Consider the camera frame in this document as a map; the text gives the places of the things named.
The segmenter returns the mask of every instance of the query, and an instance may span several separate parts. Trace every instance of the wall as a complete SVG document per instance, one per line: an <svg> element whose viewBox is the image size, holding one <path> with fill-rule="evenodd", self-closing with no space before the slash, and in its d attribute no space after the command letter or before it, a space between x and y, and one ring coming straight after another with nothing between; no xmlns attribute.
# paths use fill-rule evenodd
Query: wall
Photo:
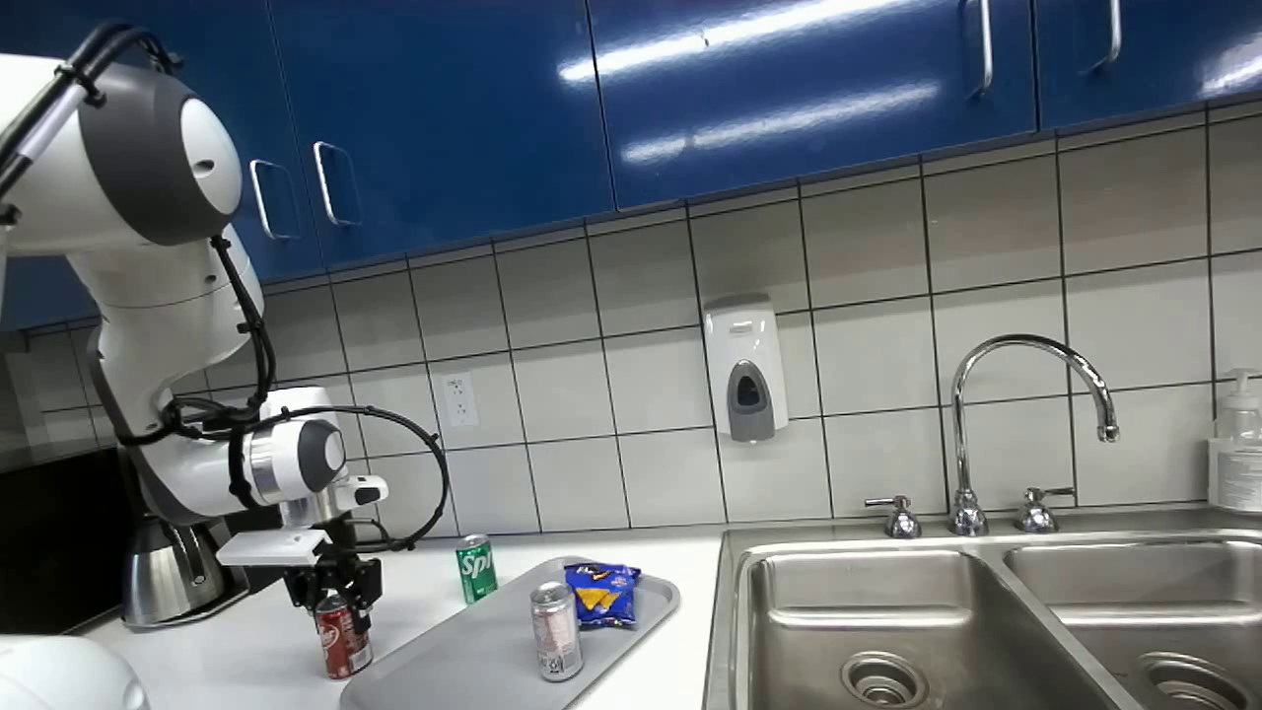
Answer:
<svg viewBox="0 0 1262 710"><path fill-rule="evenodd" d="M560 533L948 508L960 360L999 331L1081 346L1119 442L1065 367L1028 350L972 384L978 494L1077 484L1077 505L1204 502L1216 384L1262 367L1262 108L924 160L643 214L270 297L289 384L438 426L442 533ZM791 426L713 433L703 305L770 291ZM82 331L9 354L33 442L103 433L71 376ZM184 392L241 396L234 360ZM435 508L435 460L352 423L389 527Z"/></svg>

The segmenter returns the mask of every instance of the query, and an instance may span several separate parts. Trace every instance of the snack package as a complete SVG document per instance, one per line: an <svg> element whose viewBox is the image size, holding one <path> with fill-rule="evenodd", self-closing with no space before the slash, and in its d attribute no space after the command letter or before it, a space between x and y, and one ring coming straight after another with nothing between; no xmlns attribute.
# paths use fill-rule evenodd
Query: snack package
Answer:
<svg viewBox="0 0 1262 710"><path fill-rule="evenodd" d="M565 581L575 593L580 628L635 628L635 582L632 564L565 564Z"/></svg>

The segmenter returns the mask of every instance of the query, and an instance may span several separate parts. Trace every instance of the sink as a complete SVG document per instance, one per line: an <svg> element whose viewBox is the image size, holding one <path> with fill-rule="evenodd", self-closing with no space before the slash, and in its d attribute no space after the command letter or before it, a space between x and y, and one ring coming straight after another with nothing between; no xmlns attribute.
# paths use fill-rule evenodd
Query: sink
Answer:
<svg viewBox="0 0 1262 710"><path fill-rule="evenodd" d="M738 588L734 707L1113 707L960 547L759 547Z"/></svg>
<svg viewBox="0 0 1262 710"><path fill-rule="evenodd" d="M1035 546L1004 564L1145 707L1262 710L1262 546Z"/></svg>

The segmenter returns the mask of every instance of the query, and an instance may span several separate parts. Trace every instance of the electrical outlet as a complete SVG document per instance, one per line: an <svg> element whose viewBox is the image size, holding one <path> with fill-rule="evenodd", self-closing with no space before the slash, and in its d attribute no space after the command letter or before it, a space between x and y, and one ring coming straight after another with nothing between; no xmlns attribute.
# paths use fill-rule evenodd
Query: electrical outlet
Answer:
<svg viewBox="0 0 1262 710"><path fill-rule="evenodd" d="M438 400L442 400L447 426L455 430L479 426L479 396L471 376L442 376Z"/></svg>

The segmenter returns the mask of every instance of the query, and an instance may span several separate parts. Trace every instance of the drain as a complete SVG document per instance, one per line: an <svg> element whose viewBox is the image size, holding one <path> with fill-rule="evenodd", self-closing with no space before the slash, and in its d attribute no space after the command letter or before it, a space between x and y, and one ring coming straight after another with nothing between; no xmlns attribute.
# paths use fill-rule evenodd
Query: drain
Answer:
<svg viewBox="0 0 1262 710"><path fill-rule="evenodd" d="M916 707L924 703L924 675L890 652L860 652L844 661L839 686L864 707Z"/></svg>
<svg viewBox="0 0 1262 710"><path fill-rule="evenodd" d="M1170 710L1249 710L1249 689L1196 653L1152 652L1138 653L1145 678Z"/></svg>

